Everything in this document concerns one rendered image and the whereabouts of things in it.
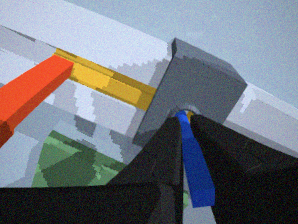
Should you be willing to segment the green tray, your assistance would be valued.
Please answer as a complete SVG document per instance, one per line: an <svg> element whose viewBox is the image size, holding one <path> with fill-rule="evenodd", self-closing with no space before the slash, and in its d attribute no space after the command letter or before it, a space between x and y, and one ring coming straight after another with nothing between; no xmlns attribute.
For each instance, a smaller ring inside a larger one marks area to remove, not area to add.
<svg viewBox="0 0 298 224"><path fill-rule="evenodd" d="M53 129L51 132L45 137L31 188L106 185L126 167Z"/></svg>

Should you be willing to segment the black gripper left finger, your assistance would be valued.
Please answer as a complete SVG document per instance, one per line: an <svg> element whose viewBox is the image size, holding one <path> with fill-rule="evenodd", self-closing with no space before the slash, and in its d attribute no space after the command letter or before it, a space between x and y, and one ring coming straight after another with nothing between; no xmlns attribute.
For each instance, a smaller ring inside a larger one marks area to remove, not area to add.
<svg viewBox="0 0 298 224"><path fill-rule="evenodd" d="M181 139L170 116L106 185L0 188L0 224L182 224Z"/></svg>

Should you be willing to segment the light grey slotted metal rail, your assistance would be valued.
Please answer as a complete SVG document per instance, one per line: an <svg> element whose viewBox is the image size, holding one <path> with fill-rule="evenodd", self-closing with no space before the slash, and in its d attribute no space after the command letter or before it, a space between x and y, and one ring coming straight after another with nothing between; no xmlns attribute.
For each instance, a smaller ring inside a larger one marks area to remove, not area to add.
<svg viewBox="0 0 298 224"><path fill-rule="evenodd" d="M156 88L148 109L65 79L45 103L144 148L170 116L201 113L266 147L298 157L298 109L238 75L220 57L172 44L67 0L0 0L0 83L49 59L56 47Z"/></svg>

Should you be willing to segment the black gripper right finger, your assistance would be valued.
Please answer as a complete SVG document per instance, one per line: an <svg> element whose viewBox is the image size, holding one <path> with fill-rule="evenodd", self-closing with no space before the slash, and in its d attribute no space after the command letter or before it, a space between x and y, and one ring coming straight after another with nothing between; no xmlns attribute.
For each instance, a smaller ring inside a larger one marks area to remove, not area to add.
<svg viewBox="0 0 298 224"><path fill-rule="evenodd" d="M298 157L190 115L216 189L216 224L298 224Z"/></svg>

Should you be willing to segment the blue pin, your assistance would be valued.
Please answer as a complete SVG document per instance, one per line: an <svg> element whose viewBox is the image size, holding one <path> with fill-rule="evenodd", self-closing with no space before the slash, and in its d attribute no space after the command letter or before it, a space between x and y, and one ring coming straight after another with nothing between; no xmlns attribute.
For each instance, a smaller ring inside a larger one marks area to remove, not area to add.
<svg viewBox="0 0 298 224"><path fill-rule="evenodd" d="M216 205L216 189L214 189L213 179L206 167L200 144L197 143L190 129L185 109L177 112L176 116L180 117L182 125L182 161L184 161L193 208Z"/></svg>

